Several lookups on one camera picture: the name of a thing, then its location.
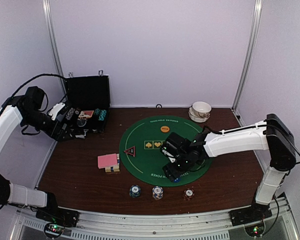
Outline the red black triangular button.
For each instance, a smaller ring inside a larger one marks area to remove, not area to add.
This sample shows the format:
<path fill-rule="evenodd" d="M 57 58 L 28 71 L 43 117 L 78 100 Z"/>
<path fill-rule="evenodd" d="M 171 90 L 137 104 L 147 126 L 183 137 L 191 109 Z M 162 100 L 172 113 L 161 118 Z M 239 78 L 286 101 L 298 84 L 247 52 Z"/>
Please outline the red black triangular button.
<path fill-rule="evenodd" d="M 136 147 L 132 146 L 123 151 L 126 155 L 135 157 L 136 156 Z"/>

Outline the brown red chip stack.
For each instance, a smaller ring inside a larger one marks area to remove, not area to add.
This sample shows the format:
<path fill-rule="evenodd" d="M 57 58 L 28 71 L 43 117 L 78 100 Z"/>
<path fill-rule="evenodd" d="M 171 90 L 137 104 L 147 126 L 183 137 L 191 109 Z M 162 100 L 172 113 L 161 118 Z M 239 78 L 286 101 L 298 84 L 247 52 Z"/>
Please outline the brown red chip stack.
<path fill-rule="evenodd" d="M 183 199 L 186 201 L 190 201 L 194 197 L 194 195 L 195 195 L 194 190 L 190 188 L 185 189 L 183 192 Z"/>

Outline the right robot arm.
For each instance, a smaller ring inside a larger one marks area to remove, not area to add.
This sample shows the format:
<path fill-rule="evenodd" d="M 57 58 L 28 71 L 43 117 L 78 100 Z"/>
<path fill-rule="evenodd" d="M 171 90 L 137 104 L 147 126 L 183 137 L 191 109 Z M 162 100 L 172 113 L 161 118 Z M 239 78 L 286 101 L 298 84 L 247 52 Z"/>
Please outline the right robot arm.
<path fill-rule="evenodd" d="M 268 114 L 263 121 L 245 127 L 228 130 L 212 130 L 204 126 L 193 140 L 175 132 L 169 134 L 160 147 L 160 152 L 169 158 L 162 169 L 170 181 L 175 181 L 195 164 L 221 155 L 247 151 L 269 151 L 270 163 L 257 188 L 254 200 L 246 210 L 249 220 L 258 220 L 292 170 L 296 161 L 294 136 L 275 114 Z"/>

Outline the orange round blind button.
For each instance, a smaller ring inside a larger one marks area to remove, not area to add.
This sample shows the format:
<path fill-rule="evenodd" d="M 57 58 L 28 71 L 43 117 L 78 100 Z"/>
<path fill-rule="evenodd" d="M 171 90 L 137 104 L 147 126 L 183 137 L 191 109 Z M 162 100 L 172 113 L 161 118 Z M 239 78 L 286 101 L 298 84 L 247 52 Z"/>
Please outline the orange round blind button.
<path fill-rule="evenodd" d="M 170 128 L 169 128 L 168 126 L 162 126 L 162 127 L 160 128 L 160 130 L 161 130 L 161 132 L 163 132 L 163 133 L 168 133 L 168 132 L 170 131 Z"/>

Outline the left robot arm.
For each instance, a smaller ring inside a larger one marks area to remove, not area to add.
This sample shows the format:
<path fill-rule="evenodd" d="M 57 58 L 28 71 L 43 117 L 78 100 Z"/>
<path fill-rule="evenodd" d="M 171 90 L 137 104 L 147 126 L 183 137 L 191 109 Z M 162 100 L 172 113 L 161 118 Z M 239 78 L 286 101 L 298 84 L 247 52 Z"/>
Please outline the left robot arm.
<path fill-rule="evenodd" d="M 65 99 L 44 107 L 46 93 L 37 86 L 8 98 L 0 109 L 0 205 L 42 208 L 51 222 L 62 218 L 52 194 L 37 190 L 33 182 L 44 163 L 44 150 L 52 141 L 69 139 L 63 123 L 69 109 Z"/>

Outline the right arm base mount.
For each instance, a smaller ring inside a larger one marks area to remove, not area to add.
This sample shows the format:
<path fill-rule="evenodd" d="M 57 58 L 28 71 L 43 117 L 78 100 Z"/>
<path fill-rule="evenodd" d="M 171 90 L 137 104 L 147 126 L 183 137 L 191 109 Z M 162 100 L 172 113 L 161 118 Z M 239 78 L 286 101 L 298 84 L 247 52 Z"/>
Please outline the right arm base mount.
<path fill-rule="evenodd" d="M 249 206 L 231 210 L 229 212 L 229 217 L 233 227 L 262 221 L 271 217 L 272 215 L 272 211 L 269 209 L 269 207 L 260 209 Z"/>

